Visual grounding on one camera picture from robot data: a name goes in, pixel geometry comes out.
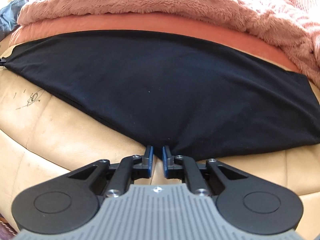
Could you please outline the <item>black pants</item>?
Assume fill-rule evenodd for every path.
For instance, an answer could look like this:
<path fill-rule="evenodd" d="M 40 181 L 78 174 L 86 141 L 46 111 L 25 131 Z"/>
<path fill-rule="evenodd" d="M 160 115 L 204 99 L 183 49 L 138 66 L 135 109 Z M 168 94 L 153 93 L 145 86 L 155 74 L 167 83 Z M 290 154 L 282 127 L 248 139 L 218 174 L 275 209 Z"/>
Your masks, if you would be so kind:
<path fill-rule="evenodd" d="M 319 143 L 305 75 L 214 42 L 84 31 L 20 44 L 1 65 L 157 151 L 202 160 Z"/>

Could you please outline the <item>salmon pink bed sheet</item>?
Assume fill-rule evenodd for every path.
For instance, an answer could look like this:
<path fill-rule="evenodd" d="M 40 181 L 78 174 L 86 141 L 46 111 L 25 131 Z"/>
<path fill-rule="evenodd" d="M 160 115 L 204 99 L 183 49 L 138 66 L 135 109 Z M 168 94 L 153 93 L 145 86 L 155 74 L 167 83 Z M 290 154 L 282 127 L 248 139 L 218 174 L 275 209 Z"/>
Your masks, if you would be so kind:
<path fill-rule="evenodd" d="M 261 39 L 236 30 L 165 13 L 103 14 L 45 19 L 19 27 L 12 33 L 10 46 L 50 36 L 89 30 L 143 30 L 178 34 L 216 42 L 299 72 L 284 52 Z"/>

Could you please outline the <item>blue denim garment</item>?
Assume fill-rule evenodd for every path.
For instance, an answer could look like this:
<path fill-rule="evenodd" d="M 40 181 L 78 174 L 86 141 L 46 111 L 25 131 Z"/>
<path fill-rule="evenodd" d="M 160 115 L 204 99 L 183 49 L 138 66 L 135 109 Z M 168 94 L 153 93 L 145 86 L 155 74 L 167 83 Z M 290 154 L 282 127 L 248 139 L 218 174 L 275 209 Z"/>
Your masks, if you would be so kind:
<path fill-rule="evenodd" d="M 18 28 L 17 19 L 22 7 L 28 0 L 12 0 L 1 9 L 0 40 L 5 39 L 10 33 Z"/>

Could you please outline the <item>pink fluffy blanket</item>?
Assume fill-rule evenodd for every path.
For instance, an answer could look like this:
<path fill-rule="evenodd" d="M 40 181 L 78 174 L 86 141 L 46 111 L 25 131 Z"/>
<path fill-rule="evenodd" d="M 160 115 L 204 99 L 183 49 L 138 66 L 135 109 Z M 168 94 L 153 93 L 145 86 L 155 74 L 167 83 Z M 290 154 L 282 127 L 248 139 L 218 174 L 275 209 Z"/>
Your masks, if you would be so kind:
<path fill-rule="evenodd" d="M 319 20 L 290 0 L 30 0 L 19 25 L 70 15 L 164 12 L 221 25 L 277 46 L 319 84 Z"/>

